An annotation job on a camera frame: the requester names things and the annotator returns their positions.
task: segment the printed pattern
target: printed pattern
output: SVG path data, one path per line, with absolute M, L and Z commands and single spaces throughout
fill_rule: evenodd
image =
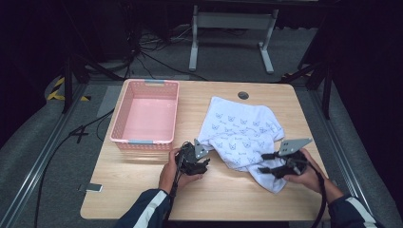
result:
M 229 168 L 250 172 L 260 185 L 276 193 L 285 180 L 261 174 L 258 166 L 282 165 L 279 160 L 263 161 L 261 154 L 273 153 L 274 142 L 283 137 L 281 125 L 267 106 L 213 97 L 198 140 L 205 149 L 216 149 Z

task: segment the person's arm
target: person's arm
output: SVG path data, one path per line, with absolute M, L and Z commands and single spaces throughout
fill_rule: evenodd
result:
M 161 189 L 142 192 L 133 206 L 118 220 L 115 228 L 163 227 L 163 215 L 169 210 L 169 196 Z
M 169 193 L 171 192 L 177 171 L 175 156 L 178 150 L 174 149 L 169 152 L 168 163 L 163 167 L 160 175 L 159 188 L 142 192 L 133 206 L 118 220 L 115 228 L 163 227 L 164 215 L 170 209 Z M 201 178 L 202 175 L 187 176 L 182 174 L 178 183 L 178 191 L 184 188 L 189 182 Z
M 379 227 L 384 226 L 375 220 L 358 198 L 345 195 L 329 204 L 332 227 Z
M 367 212 L 357 198 L 353 198 L 350 195 L 344 195 L 337 186 L 326 178 L 323 171 L 317 165 L 317 162 L 311 157 L 306 149 L 301 148 L 299 150 L 325 180 L 326 200 L 328 202 L 332 227 L 384 227 Z M 317 174 L 309 165 L 302 175 L 286 175 L 284 176 L 284 179 L 290 182 L 301 183 L 307 188 L 322 194 L 320 192 Z

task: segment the basket handle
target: basket handle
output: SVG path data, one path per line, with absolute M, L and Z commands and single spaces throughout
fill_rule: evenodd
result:
M 129 140 L 129 144 L 152 144 L 154 143 L 153 141 L 147 141 L 147 140 Z
M 145 84 L 164 84 L 165 80 L 162 79 L 144 79 Z

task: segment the wooden table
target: wooden table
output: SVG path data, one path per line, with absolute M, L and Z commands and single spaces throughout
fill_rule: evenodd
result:
M 249 94 L 241 100 L 240 91 Z M 193 142 L 199 136 L 212 96 L 248 105 L 267 105 L 285 131 L 285 139 L 312 138 L 296 93 L 290 85 L 180 82 L 180 95 L 174 147 Z M 91 183 L 100 183 L 100 193 L 87 192 L 81 215 L 85 219 L 118 219 L 149 188 L 158 187 L 159 176 L 167 161 L 167 152 L 121 151 L 106 133 Z M 305 146 L 325 171 L 315 140 Z M 173 220 L 314 220 L 321 196 L 302 185 L 287 183 L 273 194 L 249 173 L 228 169 L 217 152 L 202 180 L 185 187 L 176 197 L 170 215 Z M 329 219 L 326 212 L 323 219 Z

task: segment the hand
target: hand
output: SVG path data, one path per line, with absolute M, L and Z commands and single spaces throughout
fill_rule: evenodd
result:
M 172 190 L 172 184 L 175 179 L 175 174 L 177 171 L 177 164 L 175 162 L 175 156 L 178 154 L 179 150 L 180 150 L 179 148 L 176 148 L 169 152 L 168 163 L 163 166 L 163 171 L 161 172 L 161 175 L 160 175 L 159 188 L 163 189 L 168 194 Z M 202 174 L 193 175 L 193 176 L 187 176 L 185 174 L 182 174 L 182 176 L 178 182 L 178 191 L 183 189 L 189 182 L 200 180 L 201 178 L 202 178 Z
M 335 186 L 329 179 L 325 177 L 323 171 L 319 168 L 317 162 L 314 161 L 314 159 L 311 157 L 308 150 L 301 148 L 299 149 L 299 151 L 305 155 L 305 158 L 308 160 L 308 162 L 317 170 L 317 172 L 320 173 L 320 175 L 322 175 L 323 179 L 325 180 L 324 184 L 326 191 L 326 200 L 328 204 L 342 197 L 344 194 L 340 191 L 340 189 L 337 188 L 337 186 Z M 303 185 L 305 185 L 305 187 L 321 194 L 317 173 L 310 165 L 308 165 L 302 175 L 285 175 L 284 179 L 289 182 L 302 183 Z
M 317 162 L 314 161 L 314 159 L 311 157 L 311 154 L 306 150 L 305 148 L 299 149 L 302 154 L 305 155 L 305 158 L 308 160 L 308 162 L 319 172 L 323 179 L 327 180 L 325 175 L 323 174 L 323 171 L 319 168 L 319 165 L 317 165 Z M 319 181 L 317 178 L 317 173 L 315 170 L 308 165 L 306 168 L 305 172 L 298 176 L 298 175 L 285 175 L 284 179 L 289 181 L 289 182 L 294 182 L 294 183 L 302 183 L 305 185 L 305 187 L 320 193 L 320 186 L 319 186 Z

